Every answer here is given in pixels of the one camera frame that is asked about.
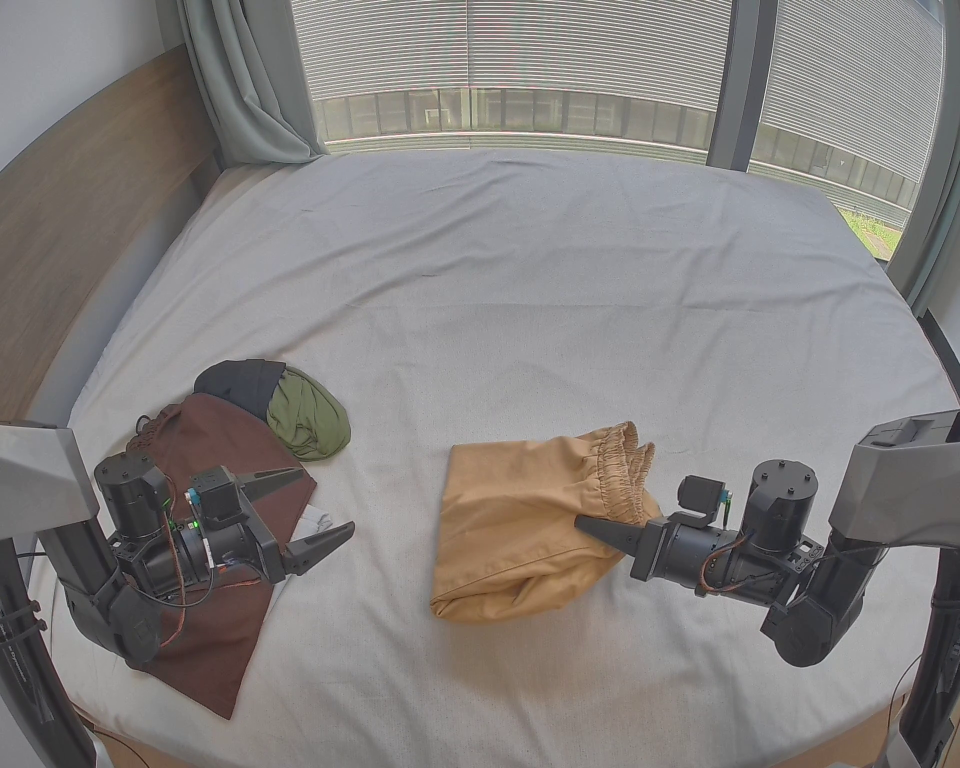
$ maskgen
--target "gray curtain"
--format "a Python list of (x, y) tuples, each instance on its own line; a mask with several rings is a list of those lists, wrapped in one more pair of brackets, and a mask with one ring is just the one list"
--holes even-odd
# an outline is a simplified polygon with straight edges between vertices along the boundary
[(317, 137), (289, 0), (178, 0), (226, 165), (309, 162)]
[(937, 127), (917, 203), (887, 267), (916, 317), (926, 311), (960, 237), (960, 2), (944, 2), (944, 75)]

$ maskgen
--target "wooden bed frame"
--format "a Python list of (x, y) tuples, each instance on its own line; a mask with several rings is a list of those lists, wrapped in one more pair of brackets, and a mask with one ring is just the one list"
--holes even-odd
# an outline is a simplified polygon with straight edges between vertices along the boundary
[(0, 420), (30, 414), (94, 291), (191, 175), (205, 194), (216, 146), (180, 46), (85, 101), (0, 172)]

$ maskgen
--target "green lawn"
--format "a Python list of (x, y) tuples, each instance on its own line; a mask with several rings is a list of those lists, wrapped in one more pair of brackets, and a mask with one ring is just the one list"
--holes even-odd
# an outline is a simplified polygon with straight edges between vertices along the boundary
[(900, 241), (902, 233), (899, 229), (887, 227), (883, 222), (864, 216), (862, 213), (853, 213), (843, 208), (837, 210), (870, 253), (884, 261), (890, 259)]

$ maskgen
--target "mattress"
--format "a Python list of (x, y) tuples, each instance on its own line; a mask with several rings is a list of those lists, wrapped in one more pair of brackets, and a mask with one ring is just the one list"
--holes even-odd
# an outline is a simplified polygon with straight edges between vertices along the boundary
[[(308, 465), (353, 540), (292, 579), (225, 721), (85, 640), (37, 563), (72, 700), (203, 766), (761, 766), (885, 707), (920, 652), (936, 553), (893, 551), (830, 656), (796, 669), (763, 609), (620, 564), (562, 611), (428, 608), (453, 444), (633, 420), (673, 509), (687, 474), (817, 471), (825, 541), (852, 445), (956, 407), (903, 301), (823, 195), (600, 154), (436, 151), (227, 173), (73, 410), (88, 468), (220, 360), (310, 372), (353, 438)], [(109, 531), (106, 512), (101, 520)]]

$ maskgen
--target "olive green garment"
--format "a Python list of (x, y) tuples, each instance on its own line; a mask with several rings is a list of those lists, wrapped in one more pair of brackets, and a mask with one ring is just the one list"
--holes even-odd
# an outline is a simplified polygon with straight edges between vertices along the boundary
[(336, 397), (287, 366), (267, 406), (267, 423), (302, 462), (328, 459), (350, 442), (350, 422)]

